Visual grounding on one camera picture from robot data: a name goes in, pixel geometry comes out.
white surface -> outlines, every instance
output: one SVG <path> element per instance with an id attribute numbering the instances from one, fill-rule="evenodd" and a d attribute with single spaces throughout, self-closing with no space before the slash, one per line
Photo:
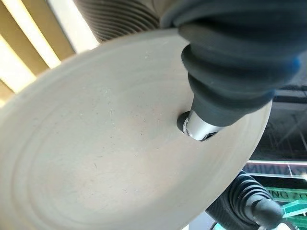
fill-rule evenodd
<path id="1" fill-rule="evenodd" d="M 99 43 L 73 0 L 47 0 L 76 53 L 96 48 Z"/>
<path id="2" fill-rule="evenodd" d="M 235 178 L 270 104 L 206 142 L 177 126 L 193 94 L 174 30 L 65 61 L 0 111 L 0 229 L 179 230 Z"/>

fluorescent light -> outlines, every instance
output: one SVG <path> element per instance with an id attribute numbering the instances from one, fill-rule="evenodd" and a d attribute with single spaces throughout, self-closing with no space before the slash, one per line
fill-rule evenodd
<path id="1" fill-rule="evenodd" d="M 73 0 L 48 0 L 76 53 L 96 48 L 99 43 Z"/>
<path id="2" fill-rule="evenodd" d="M 5 104 L 5 101 L 0 99 L 0 108 L 3 107 L 4 104 Z"/>
<path id="3" fill-rule="evenodd" d="M 249 160 L 248 163 L 256 163 L 256 164 L 280 164 L 280 165 L 307 165 L 306 161 L 255 161 Z"/>
<path id="4" fill-rule="evenodd" d="M 0 79 L 14 92 L 35 81 L 36 77 L 0 35 Z"/>
<path id="5" fill-rule="evenodd" d="M 2 0 L 12 17 L 35 47 L 46 64 L 53 68 L 61 61 L 37 27 L 21 0 Z"/>
<path id="6" fill-rule="evenodd" d="M 307 174 L 306 173 L 302 174 L 302 177 L 307 181 Z"/>

ribbed hose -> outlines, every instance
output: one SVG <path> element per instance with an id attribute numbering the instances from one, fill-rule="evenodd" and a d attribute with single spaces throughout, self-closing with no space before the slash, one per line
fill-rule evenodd
<path id="1" fill-rule="evenodd" d="M 159 27 L 155 14 L 137 0 L 74 0 L 99 42 Z"/>
<path id="2" fill-rule="evenodd" d="M 206 212 L 227 230 L 257 230 L 258 224 L 273 229 L 282 220 L 280 206 L 272 201 L 271 195 L 261 184 L 244 171 Z"/>
<path id="3" fill-rule="evenodd" d="M 305 0 L 178 0 L 162 17 L 190 41 L 182 52 L 192 110 L 214 126 L 263 107 L 299 70 Z"/>

silver metal fitting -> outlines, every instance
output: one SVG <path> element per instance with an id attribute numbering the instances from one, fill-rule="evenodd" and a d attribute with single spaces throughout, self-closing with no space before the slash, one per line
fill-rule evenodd
<path id="1" fill-rule="evenodd" d="M 203 121 L 195 111 L 191 110 L 183 124 L 183 132 L 195 140 L 205 140 L 212 137 L 224 127 L 210 125 Z"/>

green sign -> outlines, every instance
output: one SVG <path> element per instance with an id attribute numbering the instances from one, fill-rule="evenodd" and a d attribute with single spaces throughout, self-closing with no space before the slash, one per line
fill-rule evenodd
<path id="1" fill-rule="evenodd" d="M 275 201 L 293 202 L 296 200 L 307 201 L 307 190 L 290 188 L 271 188 L 266 187 Z"/>

